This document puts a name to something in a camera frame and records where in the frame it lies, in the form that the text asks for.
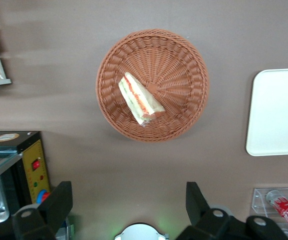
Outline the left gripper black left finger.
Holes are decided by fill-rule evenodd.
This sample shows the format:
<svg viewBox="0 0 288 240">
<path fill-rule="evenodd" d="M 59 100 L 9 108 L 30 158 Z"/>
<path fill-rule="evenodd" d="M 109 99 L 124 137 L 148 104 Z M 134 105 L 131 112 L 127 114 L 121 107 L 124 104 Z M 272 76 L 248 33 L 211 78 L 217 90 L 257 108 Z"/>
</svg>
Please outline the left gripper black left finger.
<svg viewBox="0 0 288 240">
<path fill-rule="evenodd" d="M 15 238 L 54 240 L 72 207 L 72 184 L 70 181 L 63 181 L 38 207 L 25 207 L 13 215 Z"/>
</svg>

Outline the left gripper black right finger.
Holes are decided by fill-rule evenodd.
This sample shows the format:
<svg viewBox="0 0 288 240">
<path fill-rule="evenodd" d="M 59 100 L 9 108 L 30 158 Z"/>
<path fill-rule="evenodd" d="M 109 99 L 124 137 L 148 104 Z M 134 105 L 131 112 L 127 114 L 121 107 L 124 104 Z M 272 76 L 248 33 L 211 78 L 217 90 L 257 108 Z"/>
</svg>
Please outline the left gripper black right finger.
<svg viewBox="0 0 288 240">
<path fill-rule="evenodd" d="M 249 216 L 237 220 L 222 209 L 211 208 L 196 182 L 186 183 L 186 211 L 191 225 L 178 240 L 287 240 L 282 229 L 271 219 Z"/>
</svg>

